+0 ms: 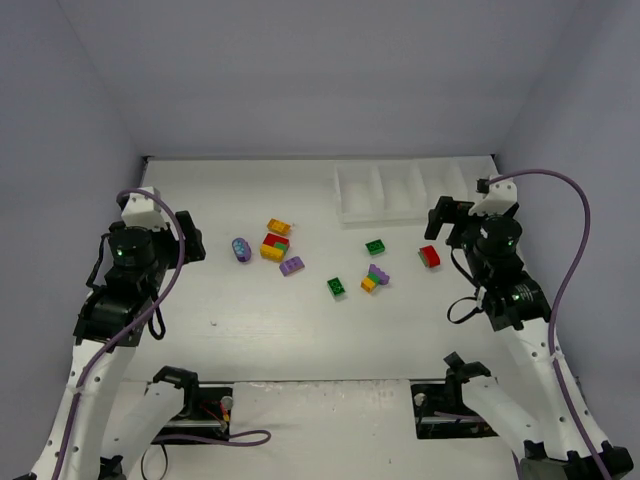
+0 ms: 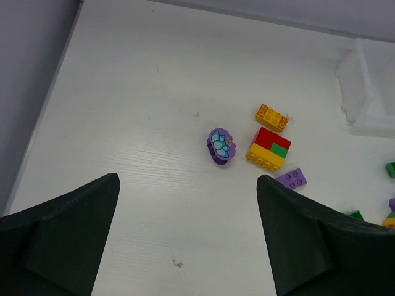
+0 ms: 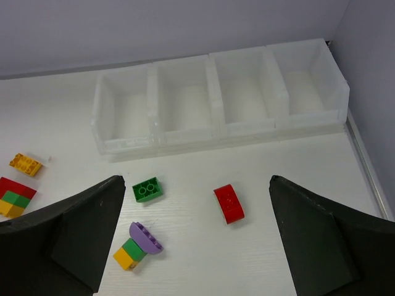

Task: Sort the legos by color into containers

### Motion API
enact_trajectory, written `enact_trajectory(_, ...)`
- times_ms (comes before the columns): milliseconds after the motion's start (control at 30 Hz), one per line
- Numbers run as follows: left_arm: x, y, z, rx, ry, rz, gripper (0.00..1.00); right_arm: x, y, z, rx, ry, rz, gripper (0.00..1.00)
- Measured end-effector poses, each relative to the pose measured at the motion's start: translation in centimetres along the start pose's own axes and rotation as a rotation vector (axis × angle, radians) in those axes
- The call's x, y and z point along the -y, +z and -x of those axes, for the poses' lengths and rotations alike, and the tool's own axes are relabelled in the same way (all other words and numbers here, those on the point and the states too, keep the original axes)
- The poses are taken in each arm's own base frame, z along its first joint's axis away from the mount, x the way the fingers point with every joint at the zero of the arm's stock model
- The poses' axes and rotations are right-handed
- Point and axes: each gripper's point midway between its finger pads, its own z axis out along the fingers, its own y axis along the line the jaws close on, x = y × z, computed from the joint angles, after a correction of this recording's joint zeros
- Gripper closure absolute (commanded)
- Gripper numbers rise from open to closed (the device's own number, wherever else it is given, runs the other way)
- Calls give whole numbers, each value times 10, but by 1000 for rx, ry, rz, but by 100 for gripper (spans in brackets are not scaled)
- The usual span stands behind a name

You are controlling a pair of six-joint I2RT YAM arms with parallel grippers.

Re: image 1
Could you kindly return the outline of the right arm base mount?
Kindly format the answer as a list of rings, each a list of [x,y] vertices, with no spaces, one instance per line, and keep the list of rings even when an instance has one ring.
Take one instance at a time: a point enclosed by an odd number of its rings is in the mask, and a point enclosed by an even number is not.
[[[496,437],[489,424],[462,399],[462,386],[491,372],[480,362],[465,362],[456,352],[444,358],[440,380],[411,381],[415,433],[419,440],[481,439]]]

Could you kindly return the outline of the purple green yellow lego stack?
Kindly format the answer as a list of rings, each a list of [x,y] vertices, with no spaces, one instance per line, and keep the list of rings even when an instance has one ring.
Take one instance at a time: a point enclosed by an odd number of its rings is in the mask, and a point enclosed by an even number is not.
[[[361,281],[361,288],[372,293],[378,286],[388,285],[390,276],[375,264],[370,264],[366,276]]]

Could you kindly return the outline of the green printed lego brick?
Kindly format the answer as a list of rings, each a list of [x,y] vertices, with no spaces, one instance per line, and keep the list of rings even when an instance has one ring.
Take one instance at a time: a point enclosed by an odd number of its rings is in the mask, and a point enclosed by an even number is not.
[[[346,289],[339,277],[329,279],[327,287],[334,300],[342,300],[346,297]]]
[[[386,251],[386,247],[381,239],[372,240],[365,244],[367,252],[371,256],[376,256],[384,253]]]

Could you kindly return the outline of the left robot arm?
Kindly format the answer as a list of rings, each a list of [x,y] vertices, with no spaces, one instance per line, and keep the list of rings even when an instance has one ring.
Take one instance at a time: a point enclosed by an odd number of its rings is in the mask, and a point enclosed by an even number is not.
[[[108,434],[107,425],[125,370],[147,323],[175,285],[182,266],[204,260],[202,233],[187,211],[163,222],[134,214],[101,238],[113,264],[105,282],[91,284],[73,332],[72,365],[44,449],[29,479],[126,479],[173,417],[193,409],[196,373],[165,366],[142,400]]]

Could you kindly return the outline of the purple sloped lego brick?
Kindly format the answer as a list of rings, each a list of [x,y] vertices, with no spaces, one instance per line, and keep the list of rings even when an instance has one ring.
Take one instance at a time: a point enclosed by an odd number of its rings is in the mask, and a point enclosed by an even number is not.
[[[289,259],[286,259],[279,265],[279,270],[285,277],[290,276],[304,268],[305,264],[299,256],[293,256]]]

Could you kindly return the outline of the red yellow green lego stack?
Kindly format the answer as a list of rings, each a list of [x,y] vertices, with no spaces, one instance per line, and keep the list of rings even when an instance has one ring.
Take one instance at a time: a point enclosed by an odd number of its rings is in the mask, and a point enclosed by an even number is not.
[[[260,255],[262,258],[282,262],[289,249],[290,242],[287,238],[268,233],[260,246]]]

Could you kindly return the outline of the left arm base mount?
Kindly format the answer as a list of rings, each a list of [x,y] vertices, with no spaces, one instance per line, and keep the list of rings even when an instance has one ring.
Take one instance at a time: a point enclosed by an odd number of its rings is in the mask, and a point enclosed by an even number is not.
[[[167,383],[180,392],[182,409],[171,417],[157,437],[177,436],[166,440],[170,445],[195,445],[185,436],[229,441],[233,386],[225,383],[201,382],[198,374],[178,367],[164,366],[152,378],[148,387]]]

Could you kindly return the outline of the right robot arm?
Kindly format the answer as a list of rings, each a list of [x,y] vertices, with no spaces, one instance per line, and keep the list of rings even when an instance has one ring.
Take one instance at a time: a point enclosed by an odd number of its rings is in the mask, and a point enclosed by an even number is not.
[[[631,455],[612,445],[591,416],[551,330],[551,307],[517,253],[522,228],[516,206],[503,214],[475,214],[472,208],[441,197],[428,214],[425,237],[434,240],[451,225],[446,243],[464,254],[462,272],[475,288],[475,310],[505,342],[535,408],[528,413],[482,363],[451,353],[447,383],[456,400],[508,445],[522,479],[623,478],[634,468]]]

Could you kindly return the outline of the yellow striped lego brick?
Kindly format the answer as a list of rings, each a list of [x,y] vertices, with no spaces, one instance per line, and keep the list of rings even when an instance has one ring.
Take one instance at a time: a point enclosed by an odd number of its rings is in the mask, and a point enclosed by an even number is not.
[[[271,218],[267,223],[267,229],[277,235],[287,236],[291,230],[291,225],[278,219]]]

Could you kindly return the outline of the purple flower lego brick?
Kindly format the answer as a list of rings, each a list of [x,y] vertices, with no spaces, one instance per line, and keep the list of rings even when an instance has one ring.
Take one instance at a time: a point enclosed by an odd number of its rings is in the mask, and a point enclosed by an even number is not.
[[[249,243],[242,237],[235,238],[232,241],[232,249],[236,259],[241,263],[251,260],[252,251]]]

